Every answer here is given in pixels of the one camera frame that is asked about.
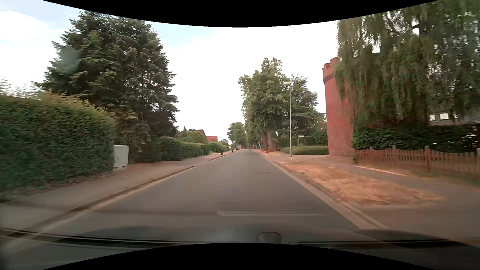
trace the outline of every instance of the curb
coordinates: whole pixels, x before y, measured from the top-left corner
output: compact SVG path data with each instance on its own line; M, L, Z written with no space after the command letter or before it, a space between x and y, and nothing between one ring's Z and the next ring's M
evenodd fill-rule
M60 214L60 215L57 215L57 216L48 218L48 219L46 219L46 220L44 220L44 221L40 221L40 222L35 223L34 225L31 225L31 226L26 227L26 228L22 228L22 229L19 229L19 230L17 230L17 229L10 229L10 228L2 228L2 229L3 229L3 230L8 230L8 231L10 231L10 232L11 232L10 234L12 234L12 235L15 234L16 232L21 232L21 231L35 231L37 228L41 228L41 227L47 226L47 225L49 225L49 224L51 224L51 223L58 222L58 221L60 221L60 220L62 220L62 219L64 219L64 218L70 216L71 214L74 214L74 213L77 213L77 212L80 212L80 211L89 209L89 208L91 208L91 207L93 207L93 206L95 206L95 205L97 205L97 204L102 203L102 202L108 201L108 200L113 199L113 198L115 198L115 197L118 197L118 196L120 196L120 195L129 193L129 192L131 192L131 191L133 191L133 190L142 188L142 187L144 187L144 186L146 186L146 185L148 185L148 184L151 184L151 183L160 181L160 180L162 180L162 179L165 179L165 178L167 178L167 177L173 176L173 175L175 175L175 174L178 174L178 173L180 173L180 172L183 172L183 171L186 171L186 170L195 168L195 167L197 167L197 165L190 166L190 167L187 167L187 168L183 168L183 169L181 169L181 170L179 170L179 171L172 172L172 173L169 173L169 174L160 176L160 177L158 177L158 178L149 180L149 181L144 182L144 183L142 183L142 184L139 184L139 185L136 185L136 186L133 186L133 187L124 189L124 190L122 190L122 191L120 191L120 192L111 194L111 195L109 195L109 196L107 196L107 197L103 197L103 198L98 199L98 200L95 200L95 201L93 201L93 202L90 202L90 203L84 204L84 205L82 205L82 206L76 207L76 208L74 208L74 209L72 209L72 210L69 210L69 211L67 211L67 212L65 212L65 213L62 213L62 214Z
M216 160L216 159L219 159L219 158L221 158L221 157L224 157L224 156L219 156L219 157L213 158L213 159L211 159L211 160L209 160L209 161L207 161L207 162L211 162L212 160Z
M273 161L275 164L277 164L278 166L282 167L283 169L287 170L288 172L290 172L291 174L295 175L296 172L290 170L289 168L283 166L283 164L279 163L278 161ZM308 177L304 176L302 178L299 178L301 179L302 181L305 181L307 182L308 184L314 186L316 189L320 190L321 192L327 194L329 197L331 197L333 200L343 204L344 206L346 206L347 208L349 208L350 210L354 211L355 213L357 213L358 215L360 215L362 218L368 220L369 222L373 223L375 226L381 228L381 229L388 229L387 226L385 226L384 224L382 224L381 222L377 221L376 219L366 215L365 213L363 213L361 210L359 210L358 208L354 207L353 205L349 204L349 203L346 203L346 202L342 202L342 201L339 201L338 199L336 199L335 197L333 197L329 192L327 192L321 185L319 185L317 182L309 179Z

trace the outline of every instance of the utility box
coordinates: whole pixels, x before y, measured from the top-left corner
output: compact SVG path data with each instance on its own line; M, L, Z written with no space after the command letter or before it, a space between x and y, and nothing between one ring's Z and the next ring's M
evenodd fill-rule
M115 156L114 170L126 169L128 165L128 146L114 145L113 155Z

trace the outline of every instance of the weeping willow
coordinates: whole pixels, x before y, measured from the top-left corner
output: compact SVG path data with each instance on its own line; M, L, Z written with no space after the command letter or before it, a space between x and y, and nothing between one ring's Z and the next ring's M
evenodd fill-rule
M340 20L336 80L355 125L478 109L479 17L479 0L438 0Z

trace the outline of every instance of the wooden fence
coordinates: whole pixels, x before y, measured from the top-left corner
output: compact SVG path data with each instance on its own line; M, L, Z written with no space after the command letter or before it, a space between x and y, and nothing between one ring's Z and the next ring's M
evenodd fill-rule
M480 176L480 148L470 153L444 153L425 149L405 151L395 146L387 150L355 150L359 163L383 164L402 169Z

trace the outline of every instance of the sky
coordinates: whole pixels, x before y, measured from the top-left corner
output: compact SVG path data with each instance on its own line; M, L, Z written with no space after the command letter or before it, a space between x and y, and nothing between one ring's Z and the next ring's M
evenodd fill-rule
M52 41L80 10L42 0L0 0L0 76L16 86L42 81L56 57ZM238 79L260 69L264 57L283 62L284 74L308 77L325 112L322 67L337 55L335 22L277 27L203 27L149 22L158 32L177 74L175 125L227 139L233 122L244 122Z

